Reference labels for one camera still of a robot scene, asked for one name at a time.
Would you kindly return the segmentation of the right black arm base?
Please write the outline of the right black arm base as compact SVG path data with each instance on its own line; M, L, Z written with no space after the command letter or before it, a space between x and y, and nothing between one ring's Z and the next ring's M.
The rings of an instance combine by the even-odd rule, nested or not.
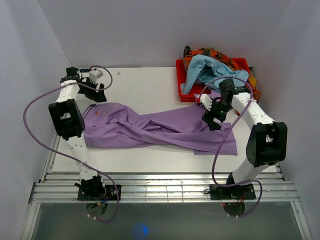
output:
M233 187L220 187L210 184L204 194L210 195L211 200L255 200L256 194L252 184Z

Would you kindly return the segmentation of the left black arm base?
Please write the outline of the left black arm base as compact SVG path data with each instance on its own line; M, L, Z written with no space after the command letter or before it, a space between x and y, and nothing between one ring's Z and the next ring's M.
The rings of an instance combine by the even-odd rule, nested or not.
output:
M104 197L92 197L85 195L80 189L78 190L77 200L78 201L102 201L107 197L109 201L117 200L117 193L115 186L112 184L105 185L105 196Z

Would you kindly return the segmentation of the purple trousers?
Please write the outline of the purple trousers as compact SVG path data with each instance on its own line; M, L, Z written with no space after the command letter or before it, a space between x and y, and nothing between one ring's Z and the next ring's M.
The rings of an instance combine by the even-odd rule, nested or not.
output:
M195 155L213 155L221 145L221 155L237 155L231 127L222 123L220 130L209 130L202 120L204 108L190 105L178 109L138 114L130 107L109 102L92 105L84 112L84 139L88 147L132 149L155 145L177 146Z

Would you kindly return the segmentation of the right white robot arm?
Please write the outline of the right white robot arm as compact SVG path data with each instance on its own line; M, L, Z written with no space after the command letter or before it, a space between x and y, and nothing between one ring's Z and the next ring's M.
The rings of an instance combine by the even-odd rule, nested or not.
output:
M288 137L287 125L269 117L254 100L251 85L245 82L244 86L235 86L235 80L232 76L219 78L220 97L211 98L202 91L196 98L196 104L205 108L202 120L211 131L221 129L220 123L232 109L239 113L232 126L243 119L250 130L245 160L231 173L231 183L220 185L232 199L244 193L243 185L252 183L263 170L285 159Z

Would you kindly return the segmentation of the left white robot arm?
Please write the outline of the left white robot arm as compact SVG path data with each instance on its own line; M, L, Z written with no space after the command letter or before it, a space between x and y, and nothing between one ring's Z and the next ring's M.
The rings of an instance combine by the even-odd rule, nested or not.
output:
M102 89L103 84L98 80L103 72L97 68L68 67L66 76L60 80L61 90L54 103L49 104L48 110L57 135L62 137L69 146L80 174L80 183L75 185L80 193L88 198L100 200L106 195L106 187L101 176L93 169L85 166L89 161L89 152L85 143L86 129L83 115L76 103L77 95L97 103L106 102Z

